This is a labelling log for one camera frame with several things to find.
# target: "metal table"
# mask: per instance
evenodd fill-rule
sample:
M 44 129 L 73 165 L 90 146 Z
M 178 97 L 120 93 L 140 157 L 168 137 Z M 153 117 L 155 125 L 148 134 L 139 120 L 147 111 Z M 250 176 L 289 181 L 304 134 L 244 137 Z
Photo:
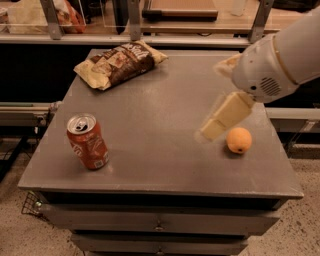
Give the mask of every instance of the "metal table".
M 262 104 L 239 124 L 253 136 L 244 155 L 229 152 L 225 135 L 199 135 L 235 90 L 212 66 L 236 52 L 164 53 L 152 71 L 104 92 L 77 76 L 19 187 L 36 192 L 40 211 L 85 251 L 238 254 L 279 219 L 283 203 L 303 197 L 301 187 Z M 80 112 L 96 116 L 109 149 L 97 171 L 82 167 L 66 137 Z

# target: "drawer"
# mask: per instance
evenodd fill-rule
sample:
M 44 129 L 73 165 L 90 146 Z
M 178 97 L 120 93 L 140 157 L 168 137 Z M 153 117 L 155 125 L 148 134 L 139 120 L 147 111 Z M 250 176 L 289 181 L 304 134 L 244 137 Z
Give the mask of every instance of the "drawer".
M 203 235 L 73 234 L 71 240 L 82 251 L 120 255 L 237 255 L 247 246 L 241 238 Z
M 106 205 L 49 205 L 40 211 L 59 228 L 139 232 L 262 235 L 278 213 L 259 210 Z

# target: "floor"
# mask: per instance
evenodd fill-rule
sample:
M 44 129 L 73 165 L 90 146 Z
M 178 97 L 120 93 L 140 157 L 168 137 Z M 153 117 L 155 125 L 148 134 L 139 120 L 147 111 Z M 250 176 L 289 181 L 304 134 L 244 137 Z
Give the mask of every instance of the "floor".
M 0 159 L 8 156 L 11 143 L 0 142 Z M 21 152 L 0 183 L 0 256 L 88 255 L 73 245 L 69 231 L 21 213 L 28 192 L 17 184 L 31 156 L 32 148 Z M 287 202 L 280 209 L 280 221 L 263 236 L 251 237 L 240 256 L 320 255 L 320 146 L 296 145 L 290 162 L 305 197 Z

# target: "can lid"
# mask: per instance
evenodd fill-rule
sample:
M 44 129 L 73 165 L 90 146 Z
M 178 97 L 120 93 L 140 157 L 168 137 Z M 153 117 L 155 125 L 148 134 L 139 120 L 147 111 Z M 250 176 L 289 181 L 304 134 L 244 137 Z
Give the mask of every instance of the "can lid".
M 96 122 L 96 118 L 93 115 L 82 113 L 70 118 L 67 129 L 72 134 L 84 134 L 91 131 Z

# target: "table top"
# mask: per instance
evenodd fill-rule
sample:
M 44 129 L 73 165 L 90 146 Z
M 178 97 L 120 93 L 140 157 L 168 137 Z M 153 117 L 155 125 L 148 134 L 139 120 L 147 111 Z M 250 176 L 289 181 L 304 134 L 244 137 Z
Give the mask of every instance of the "table top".
M 89 56 L 103 50 L 92 50 Z M 238 126 L 250 130 L 252 148 L 231 153 L 225 134 L 208 142 L 199 134 L 231 81 L 212 66 L 237 52 L 163 51 L 169 59 L 106 91 L 76 76 L 27 166 L 19 187 L 34 191 L 147 193 L 248 198 L 303 196 L 262 104 Z M 71 149 L 66 125 L 73 115 L 95 115 L 109 149 L 103 168 L 84 168 Z

